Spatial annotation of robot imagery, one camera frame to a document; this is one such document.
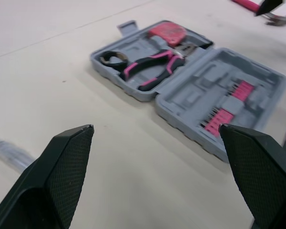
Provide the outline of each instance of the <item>pink hammer handle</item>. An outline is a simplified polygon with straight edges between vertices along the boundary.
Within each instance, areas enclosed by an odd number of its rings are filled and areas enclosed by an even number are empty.
[[[256,3],[250,1],[250,0],[232,0],[233,2],[236,2],[237,4],[247,8],[248,10],[252,12],[257,12],[259,9],[259,5]]]

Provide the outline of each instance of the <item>table surface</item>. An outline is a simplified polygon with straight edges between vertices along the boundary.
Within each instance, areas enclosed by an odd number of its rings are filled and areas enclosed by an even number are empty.
[[[250,227],[229,165],[91,67],[90,53],[121,37],[117,25],[164,19],[286,75],[286,27],[228,0],[0,0],[0,138],[37,158],[54,135],[95,126],[71,228]],[[265,133],[283,142],[286,93]],[[0,202],[18,176],[0,162]]]

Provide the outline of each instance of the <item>hammer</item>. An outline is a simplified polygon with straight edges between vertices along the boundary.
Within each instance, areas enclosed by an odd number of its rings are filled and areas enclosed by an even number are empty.
[[[236,2],[237,4],[247,8],[248,10],[254,13],[256,13],[259,9],[259,5],[257,5],[254,2],[251,2],[250,0],[232,0],[232,1]],[[286,25],[286,16],[277,16],[273,13],[265,13],[262,16],[268,19],[266,25],[273,25],[273,26]]]

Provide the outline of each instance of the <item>tool case lid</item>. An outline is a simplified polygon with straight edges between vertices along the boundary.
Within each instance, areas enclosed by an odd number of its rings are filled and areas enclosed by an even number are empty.
[[[284,75],[230,49],[211,49],[157,90],[155,107],[169,124],[227,161],[219,123],[262,130],[285,88]],[[223,112],[229,117],[220,120]]]

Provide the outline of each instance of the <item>tape measure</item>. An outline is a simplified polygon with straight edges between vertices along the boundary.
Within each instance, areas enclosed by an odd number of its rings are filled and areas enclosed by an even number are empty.
[[[163,22],[149,30],[148,35],[159,36],[168,43],[168,46],[175,47],[186,37],[186,30],[173,22]]]

